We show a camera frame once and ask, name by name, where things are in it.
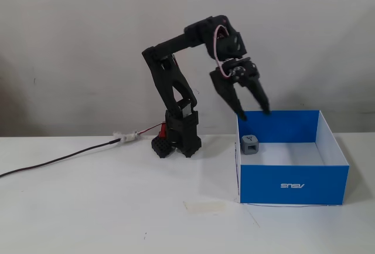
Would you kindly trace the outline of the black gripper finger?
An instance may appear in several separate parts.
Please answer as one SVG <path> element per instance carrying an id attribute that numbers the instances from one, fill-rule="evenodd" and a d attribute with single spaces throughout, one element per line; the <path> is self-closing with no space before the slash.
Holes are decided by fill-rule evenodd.
<path id="1" fill-rule="evenodd" d="M 232 78 L 224 78 L 221 72 L 210 72 L 210 77 L 218 95 L 229 105 L 241 120 L 247 120 L 234 89 L 235 81 Z"/>
<path id="2" fill-rule="evenodd" d="M 242 87 L 248 88 L 264 114 L 271 113 L 268 97 L 260 83 L 258 76 L 241 76 L 239 84 Z"/>

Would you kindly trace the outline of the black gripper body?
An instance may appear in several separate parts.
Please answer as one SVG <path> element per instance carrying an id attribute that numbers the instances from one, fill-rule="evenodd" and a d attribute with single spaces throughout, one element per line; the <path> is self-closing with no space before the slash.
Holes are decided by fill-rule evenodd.
<path id="1" fill-rule="evenodd" d="M 260 78 L 256 65 L 250 57 L 242 59 L 229 59 L 221 64 L 220 67 L 210 72 L 213 83 L 239 83 L 240 86 L 247 86 L 251 81 Z"/>

